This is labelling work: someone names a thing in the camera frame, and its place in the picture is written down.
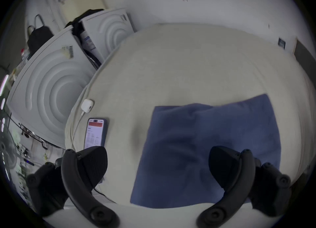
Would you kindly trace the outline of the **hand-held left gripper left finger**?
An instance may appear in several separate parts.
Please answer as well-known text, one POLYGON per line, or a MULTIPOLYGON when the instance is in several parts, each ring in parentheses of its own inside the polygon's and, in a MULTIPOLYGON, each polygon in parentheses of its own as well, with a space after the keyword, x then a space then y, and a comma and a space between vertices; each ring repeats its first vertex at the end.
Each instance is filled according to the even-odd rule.
POLYGON ((93 225, 117 228, 120 220, 110 208, 92 196, 108 167, 107 151, 94 146, 75 152, 67 149, 56 163, 46 162, 26 177, 34 211, 48 217, 62 210, 69 198, 76 209, 93 225))

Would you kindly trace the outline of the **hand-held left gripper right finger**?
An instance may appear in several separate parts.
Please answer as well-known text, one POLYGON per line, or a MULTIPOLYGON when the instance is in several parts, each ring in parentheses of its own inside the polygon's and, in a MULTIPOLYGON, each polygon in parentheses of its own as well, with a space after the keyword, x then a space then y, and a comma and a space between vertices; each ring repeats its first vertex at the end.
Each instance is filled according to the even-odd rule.
POLYGON ((224 194, 199 215, 198 227, 220 227, 237 213, 247 199, 253 209, 269 217, 278 217, 286 212, 291 197, 291 179, 272 163, 261 164, 249 149, 237 152, 224 146, 211 148, 208 163, 224 194))

